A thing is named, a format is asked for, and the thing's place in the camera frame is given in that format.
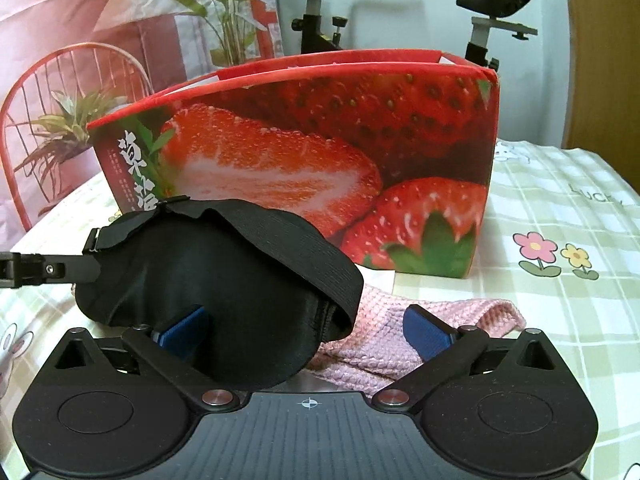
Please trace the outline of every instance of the whole strawberry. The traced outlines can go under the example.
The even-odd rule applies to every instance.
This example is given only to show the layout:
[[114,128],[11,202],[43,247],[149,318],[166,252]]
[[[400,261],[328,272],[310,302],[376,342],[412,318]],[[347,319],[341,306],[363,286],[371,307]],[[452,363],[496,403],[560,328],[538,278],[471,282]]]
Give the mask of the whole strawberry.
[[341,250],[373,269],[462,278],[476,248],[487,189],[448,178],[419,178],[378,197],[347,229]]
[[210,96],[279,128],[340,138],[362,150],[385,187],[424,176],[461,142],[494,141],[497,86],[453,74],[371,73],[287,80]]

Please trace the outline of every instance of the red box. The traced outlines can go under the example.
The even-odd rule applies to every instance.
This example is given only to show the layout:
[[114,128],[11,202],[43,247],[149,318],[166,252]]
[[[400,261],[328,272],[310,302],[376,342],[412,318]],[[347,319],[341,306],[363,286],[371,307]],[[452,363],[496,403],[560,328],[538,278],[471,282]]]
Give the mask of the red box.
[[355,263],[461,278],[497,133],[495,72],[433,50],[248,63],[90,124],[123,212],[176,194],[297,213]]

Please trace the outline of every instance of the pink flower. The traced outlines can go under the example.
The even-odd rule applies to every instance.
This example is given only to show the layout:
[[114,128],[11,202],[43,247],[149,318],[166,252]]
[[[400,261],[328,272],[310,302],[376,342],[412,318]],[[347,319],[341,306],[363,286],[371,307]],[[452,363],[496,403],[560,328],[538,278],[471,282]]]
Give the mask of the pink flower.
[[540,233],[530,232],[528,235],[519,233],[513,235],[513,241],[520,246],[520,254],[527,260],[542,260],[552,264],[556,260],[554,251],[558,245],[551,240],[545,240]]

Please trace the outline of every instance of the chair backrest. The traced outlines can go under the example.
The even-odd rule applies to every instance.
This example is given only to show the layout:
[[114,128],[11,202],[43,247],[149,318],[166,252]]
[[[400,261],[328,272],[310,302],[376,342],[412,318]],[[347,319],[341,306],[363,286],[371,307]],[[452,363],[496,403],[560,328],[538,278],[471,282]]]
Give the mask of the chair backrest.
[[45,114],[59,114],[52,92],[77,98],[89,92],[107,92],[129,103],[153,93],[144,67],[131,54],[113,45],[79,43],[39,60],[9,90],[0,108],[0,160],[9,190],[25,230],[29,230],[52,204],[91,177],[70,181],[50,160],[21,164],[43,142],[41,129],[31,122]]

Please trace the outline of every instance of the potted plant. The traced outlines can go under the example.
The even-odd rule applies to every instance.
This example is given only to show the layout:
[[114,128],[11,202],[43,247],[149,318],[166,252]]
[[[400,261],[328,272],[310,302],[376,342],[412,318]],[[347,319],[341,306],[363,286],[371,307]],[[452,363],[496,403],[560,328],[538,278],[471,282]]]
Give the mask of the potted plant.
[[100,171],[100,165],[91,147],[87,124],[115,107],[126,103],[126,97],[116,97],[110,91],[90,92],[84,96],[70,97],[64,92],[53,90],[51,96],[60,112],[45,114],[29,122],[33,135],[43,139],[14,171],[26,168],[27,176],[36,173],[45,180],[58,168],[60,182],[54,182],[54,197],[67,188],[73,189]]
[[228,67],[246,61],[256,30],[267,28],[251,13],[251,0],[173,0],[189,9],[183,14],[201,18],[213,31],[218,46],[210,49],[214,66]]

